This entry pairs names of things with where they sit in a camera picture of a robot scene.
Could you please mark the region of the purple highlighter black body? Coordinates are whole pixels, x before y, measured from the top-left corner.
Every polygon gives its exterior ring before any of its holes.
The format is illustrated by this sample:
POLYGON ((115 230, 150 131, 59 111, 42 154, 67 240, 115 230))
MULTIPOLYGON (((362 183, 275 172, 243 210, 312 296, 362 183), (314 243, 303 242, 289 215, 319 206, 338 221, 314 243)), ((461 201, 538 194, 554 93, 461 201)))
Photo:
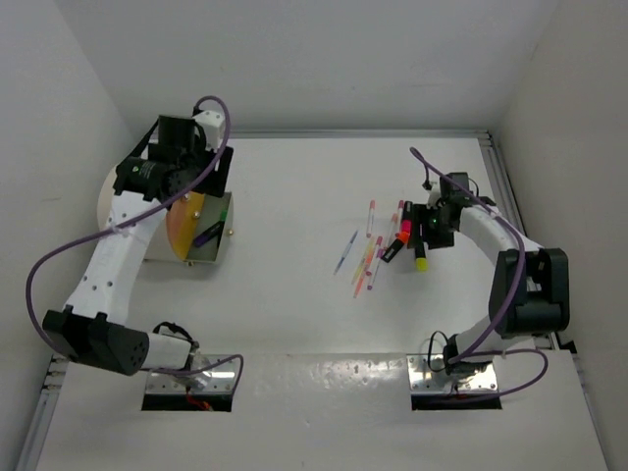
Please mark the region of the purple highlighter black body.
POLYGON ((199 248, 203 246, 204 244, 208 243, 209 241, 211 241, 212 239, 221 236, 224 225, 225 225, 225 222, 223 223, 220 221, 213 224, 211 227, 207 228, 198 236, 196 236, 192 241, 192 245, 196 248, 199 248))

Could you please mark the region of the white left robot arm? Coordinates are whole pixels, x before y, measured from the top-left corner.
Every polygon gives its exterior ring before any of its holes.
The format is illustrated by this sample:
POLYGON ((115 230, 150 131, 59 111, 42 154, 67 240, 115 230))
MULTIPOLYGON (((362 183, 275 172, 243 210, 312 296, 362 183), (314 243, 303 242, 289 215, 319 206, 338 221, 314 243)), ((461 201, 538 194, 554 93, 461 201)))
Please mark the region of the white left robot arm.
POLYGON ((196 109, 160 116, 114 170, 104 229, 61 310, 46 312, 43 334, 69 361, 132 376, 190 376, 197 342, 128 327, 131 293, 151 240, 178 203, 224 193, 233 150, 226 113, 196 109))

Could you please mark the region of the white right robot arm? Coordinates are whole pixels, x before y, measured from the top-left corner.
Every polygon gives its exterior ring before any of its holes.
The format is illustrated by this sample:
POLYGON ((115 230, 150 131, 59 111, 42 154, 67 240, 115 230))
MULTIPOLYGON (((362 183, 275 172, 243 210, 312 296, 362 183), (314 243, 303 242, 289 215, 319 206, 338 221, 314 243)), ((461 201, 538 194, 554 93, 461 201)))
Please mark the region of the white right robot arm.
POLYGON ((494 266, 488 313, 446 340, 449 374, 490 362, 516 343, 565 330, 570 322, 568 256, 544 248, 515 229, 486 196, 470 191, 465 173, 423 183, 428 201, 413 207, 416 249, 450 248, 454 236, 470 239, 494 266))

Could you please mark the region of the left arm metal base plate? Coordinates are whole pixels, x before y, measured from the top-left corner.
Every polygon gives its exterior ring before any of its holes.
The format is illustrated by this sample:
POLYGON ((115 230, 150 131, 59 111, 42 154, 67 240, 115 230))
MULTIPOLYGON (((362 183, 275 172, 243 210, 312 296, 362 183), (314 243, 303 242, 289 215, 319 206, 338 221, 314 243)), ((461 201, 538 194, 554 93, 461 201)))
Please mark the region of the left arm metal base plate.
POLYGON ((229 360, 219 366, 209 368, 222 361, 218 355, 206 355, 198 353, 193 356, 190 369, 202 369, 204 371, 190 377, 175 378, 169 375, 149 373, 145 384, 145 393, 152 395, 185 394, 190 391, 193 394, 229 394, 234 391, 238 373, 238 362, 229 360))

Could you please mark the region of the cylindrical beige drawer container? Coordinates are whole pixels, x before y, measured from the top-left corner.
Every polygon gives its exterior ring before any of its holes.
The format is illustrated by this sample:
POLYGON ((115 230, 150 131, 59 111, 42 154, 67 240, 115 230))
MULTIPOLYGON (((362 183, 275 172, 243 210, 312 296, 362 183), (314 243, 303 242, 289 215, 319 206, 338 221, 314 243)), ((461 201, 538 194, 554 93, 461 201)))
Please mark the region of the cylindrical beige drawer container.
POLYGON ((217 264, 227 251, 233 234, 233 195, 222 197, 193 192, 175 203, 151 239, 146 261, 217 264), (221 223, 221 232, 200 246, 194 241, 221 223))

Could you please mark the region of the yellow highlighter black body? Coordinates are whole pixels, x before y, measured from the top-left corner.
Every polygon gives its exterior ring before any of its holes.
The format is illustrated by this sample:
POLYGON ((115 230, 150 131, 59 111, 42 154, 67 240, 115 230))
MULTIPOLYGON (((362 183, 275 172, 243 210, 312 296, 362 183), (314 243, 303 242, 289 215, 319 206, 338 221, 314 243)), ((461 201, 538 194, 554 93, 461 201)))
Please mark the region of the yellow highlighter black body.
POLYGON ((426 272, 429 268, 426 249, 423 242, 419 242, 414 248, 415 266, 419 272, 426 272))

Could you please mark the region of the orange highlighter black body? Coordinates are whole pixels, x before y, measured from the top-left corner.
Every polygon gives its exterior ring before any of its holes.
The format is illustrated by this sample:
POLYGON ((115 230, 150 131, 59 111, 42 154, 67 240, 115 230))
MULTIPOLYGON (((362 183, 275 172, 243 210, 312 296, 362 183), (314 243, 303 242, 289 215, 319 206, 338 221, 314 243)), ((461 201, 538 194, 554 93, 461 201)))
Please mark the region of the orange highlighter black body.
POLYGON ((408 243, 410 233, 400 232, 382 254, 382 260, 390 263, 398 252, 408 243))

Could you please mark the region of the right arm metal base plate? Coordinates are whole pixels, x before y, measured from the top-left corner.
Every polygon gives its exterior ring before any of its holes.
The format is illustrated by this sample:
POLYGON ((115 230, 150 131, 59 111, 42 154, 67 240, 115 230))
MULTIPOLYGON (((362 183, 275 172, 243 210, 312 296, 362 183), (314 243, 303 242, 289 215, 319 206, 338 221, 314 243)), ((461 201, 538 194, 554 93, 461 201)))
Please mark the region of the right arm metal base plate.
POLYGON ((427 353, 407 355, 410 391, 418 396, 453 394, 478 395, 498 392, 497 375, 492 362, 463 363, 448 371, 441 354, 428 362, 427 353))

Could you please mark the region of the pink highlighter black body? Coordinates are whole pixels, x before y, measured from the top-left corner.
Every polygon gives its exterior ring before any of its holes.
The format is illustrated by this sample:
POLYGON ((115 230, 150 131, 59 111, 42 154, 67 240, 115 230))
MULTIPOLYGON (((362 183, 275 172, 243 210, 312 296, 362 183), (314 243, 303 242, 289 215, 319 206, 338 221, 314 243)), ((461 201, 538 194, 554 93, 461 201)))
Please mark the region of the pink highlighter black body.
POLYGON ((413 202, 405 201, 403 203, 399 233, 401 235, 410 236, 412 231, 412 221, 413 221, 413 202))

